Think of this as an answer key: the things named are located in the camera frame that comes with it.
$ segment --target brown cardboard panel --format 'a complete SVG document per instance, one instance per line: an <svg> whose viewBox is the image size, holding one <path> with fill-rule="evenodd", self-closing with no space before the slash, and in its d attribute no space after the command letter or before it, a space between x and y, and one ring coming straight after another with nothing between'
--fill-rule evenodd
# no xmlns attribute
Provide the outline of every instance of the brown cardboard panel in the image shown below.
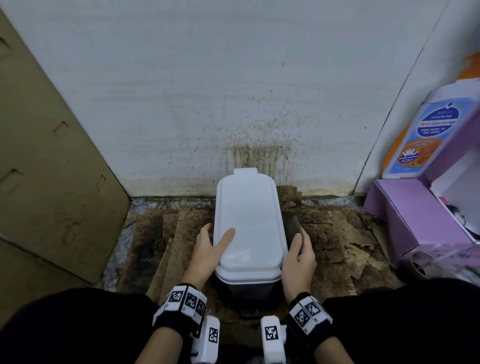
<svg viewBox="0 0 480 364"><path fill-rule="evenodd" d="M0 327L24 304L88 283L0 240Z"/></svg>
<svg viewBox="0 0 480 364"><path fill-rule="evenodd" d="M0 233L95 282L128 197L0 12Z"/></svg>

